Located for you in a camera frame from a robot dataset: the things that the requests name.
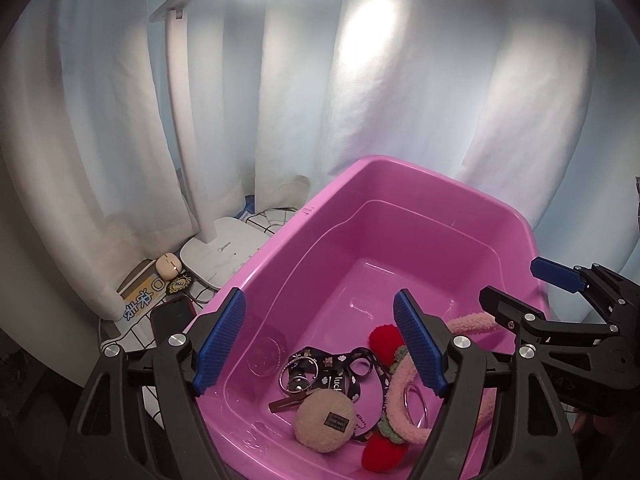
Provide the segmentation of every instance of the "red pom-pom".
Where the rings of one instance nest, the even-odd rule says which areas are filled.
[[[409,444],[394,444],[376,431],[362,452],[362,467],[373,473],[384,473],[398,466]]]
[[[387,368],[394,363],[394,354],[403,344],[404,339],[395,325],[378,326],[369,336],[369,348]]]

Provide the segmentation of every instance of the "pink plush band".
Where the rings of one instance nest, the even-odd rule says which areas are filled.
[[[499,325],[490,314],[481,312],[479,314],[469,314],[468,316],[452,319],[447,322],[447,327],[454,334],[479,334],[494,332],[499,329]],[[417,371],[414,361],[407,354],[395,373],[391,377],[389,391],[386,394],[386,416],[389,424],[394,431],[405,441],[412,444],[424,444],[427,442],[430,428],[416,428],[406,415],[404,408],[404,388],[414,380]],[[487,391],[482,396],[480,403],[480,411],[478,413],[478,421],[476,422],[476,431],[483,428],[492,418],[495,406],[495,392]]]

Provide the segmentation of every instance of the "smartphone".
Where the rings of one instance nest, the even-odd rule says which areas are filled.
[[[156,342],[160,344],[173,334],[184,332],[184,329],[196,317],[196,310],[189,298],[180,296],[153,307],[149,317],[151,330],[154,332]]]

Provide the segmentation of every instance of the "bright light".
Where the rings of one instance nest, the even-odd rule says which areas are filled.
[[[392,0],[371,0],[344,25],[340,62],[357,70],[384,49],[394,31],[396,6]]]

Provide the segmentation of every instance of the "lamp base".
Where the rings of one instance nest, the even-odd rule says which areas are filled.
[[[235,218],[220,218],[214,225],[216,238],[206,244],[193,237],[180,259],[198,279],[220,290],[269,237]]]

